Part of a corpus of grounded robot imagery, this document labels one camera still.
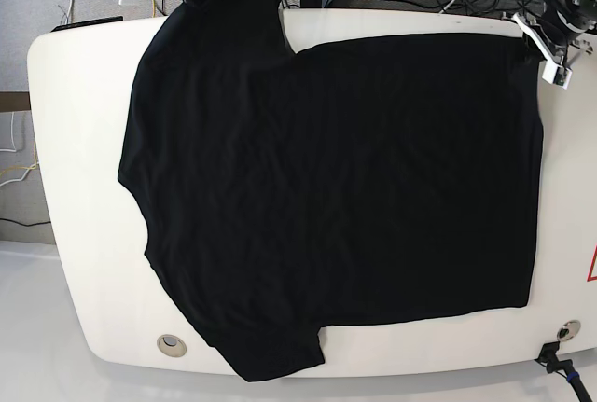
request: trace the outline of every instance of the floor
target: floor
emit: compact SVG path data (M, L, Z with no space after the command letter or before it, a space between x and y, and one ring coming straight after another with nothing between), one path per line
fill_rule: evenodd
M14 402L554 402L572 388L533 362L360 379L279 379L130 367L87 346L54 246L0 242L0 400ZM574 360L597 395L597 353Z
M435 4L435 0L416 1L424 5ZM179 4L180 0L165 0L166 12L171 12ZM412 6L373 0L335 0L332 6L413 10ZM0 0L0 8L3 14L0 20L0 91L28 90L27 50L38 36L60 24L63 10L68 8L68 0ZM72 20L87 21L118 15L125 20L132 20L149 18L151 13L151 0L144 0L134 7L120 7L112 0L75 0ZM0 152L0 170L12 165L29 166L34 163L33 125L28 112L16 114L14 132L19 152ZM6 147L10 147L10 114L0 114L0 148ZM0 182L21 175L22 171L7 172ZM0 187L0 217L24 223L49 220L38 170L31 171L23 182ZM55 243L50 225L24 228L3 221L0 221L0 239Z

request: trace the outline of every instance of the warning sticker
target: warning sticker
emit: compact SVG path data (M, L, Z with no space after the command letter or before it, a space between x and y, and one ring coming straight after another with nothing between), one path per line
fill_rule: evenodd
M587 278L587 282L597 281L597 270L595 269L595 261L596 260L597 260L597 248L595 248L595 254L593 255L593 261L590 263L589 277Z

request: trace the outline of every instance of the t-shirt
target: t-shirt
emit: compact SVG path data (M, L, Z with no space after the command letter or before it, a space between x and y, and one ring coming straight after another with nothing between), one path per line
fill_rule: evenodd
M294 53L279 2L190 0L139 63L118 179L181 313L263 381L324 363L324 326L525 306L543 129L522 39Z

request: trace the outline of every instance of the metal hole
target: metal hole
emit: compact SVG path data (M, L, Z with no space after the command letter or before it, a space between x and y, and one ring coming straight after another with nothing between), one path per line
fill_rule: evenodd
M169 357L182 357L187 353L187 345L174 335L162 335L158 338L158 349Z
M580 331L580 322L572 320L560 327L558 331L558 341L568 341L573 339Z

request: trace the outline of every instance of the white table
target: white table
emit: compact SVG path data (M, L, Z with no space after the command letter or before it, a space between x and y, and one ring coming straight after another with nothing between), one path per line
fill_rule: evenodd
M521 36L512 23L379 10L289 10L294 50L332 40L406 33ZM144 257L146 224L117 181L136 65L164 19L43 35L29 52L35 136L56 241L91 350L121 364L230 374L162 290ZM373 376L485 367L536 358L559 327L582 330L563 352L597 346L597 59L582 57L568 90L539 84L545 127L539 232L530 303L390 326L329 327L326 363L297 377ZM187 354L156 345L181 338Z

